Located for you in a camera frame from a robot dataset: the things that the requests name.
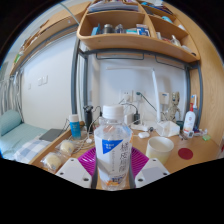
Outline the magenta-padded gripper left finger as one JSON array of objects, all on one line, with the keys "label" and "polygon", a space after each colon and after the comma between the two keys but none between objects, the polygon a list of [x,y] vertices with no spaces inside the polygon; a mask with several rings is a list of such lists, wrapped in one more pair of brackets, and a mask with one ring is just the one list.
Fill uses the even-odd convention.
[{"label": "magenta-padded gripper left finger", "polygon": [[68,159],[56,175],[81,187],[95,189],[98,179],[96,149],[86,151],[79,158]]}]

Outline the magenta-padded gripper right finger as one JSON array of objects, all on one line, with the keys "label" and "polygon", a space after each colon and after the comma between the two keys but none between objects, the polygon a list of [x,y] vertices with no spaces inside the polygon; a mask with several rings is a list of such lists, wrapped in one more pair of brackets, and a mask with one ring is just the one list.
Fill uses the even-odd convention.
[{"label": "magenta-padded gripper right finger", "polygon": [[149,159],[136,148],[132,148],[129,167],[131,189],[140,188],[169,175],[169,171],[157,159]]}]

